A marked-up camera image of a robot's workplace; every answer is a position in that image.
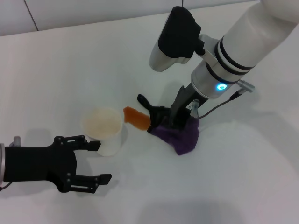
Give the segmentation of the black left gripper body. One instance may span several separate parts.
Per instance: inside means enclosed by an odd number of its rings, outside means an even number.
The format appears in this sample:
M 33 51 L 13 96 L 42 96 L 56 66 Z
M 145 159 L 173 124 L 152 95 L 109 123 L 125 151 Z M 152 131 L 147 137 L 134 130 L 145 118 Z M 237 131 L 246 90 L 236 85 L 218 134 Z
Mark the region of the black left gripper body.
M 47 147 L 4 147 L 3 181 L 49 181 L 61 193 L 69 192 L 76 175 L 77 149 L 78 138 L 70 137 L 55 137 Z

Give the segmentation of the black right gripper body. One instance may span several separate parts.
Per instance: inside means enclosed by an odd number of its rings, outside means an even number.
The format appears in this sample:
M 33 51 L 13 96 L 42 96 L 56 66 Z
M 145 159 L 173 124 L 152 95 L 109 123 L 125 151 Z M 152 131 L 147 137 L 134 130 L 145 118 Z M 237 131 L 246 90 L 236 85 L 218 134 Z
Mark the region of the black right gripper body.
M 199 107 L 205 102 L 206 98 L 198 94 L 192 84 L 187 87 L 182 86 L 171 105 L 169 114 L 169 125 L 171 128 L 184 128 L 190 117 L 191 110 L 187 106 L 194 100 L 199 101 Z

